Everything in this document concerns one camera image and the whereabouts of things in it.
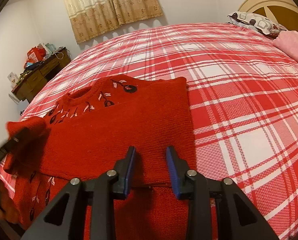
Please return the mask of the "left hand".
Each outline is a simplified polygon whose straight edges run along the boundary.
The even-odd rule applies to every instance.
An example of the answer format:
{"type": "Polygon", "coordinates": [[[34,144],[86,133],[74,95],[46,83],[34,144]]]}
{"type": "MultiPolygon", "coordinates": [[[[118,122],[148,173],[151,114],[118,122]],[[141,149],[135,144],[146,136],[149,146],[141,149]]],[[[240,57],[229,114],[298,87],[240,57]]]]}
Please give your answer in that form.
{"type": "Polygon", "coordinates": [[[17,224],[19,222],[19,212],[14,201],[9,196],[9,191],[3,181],[0,180],[0,220],[17,224]]]}

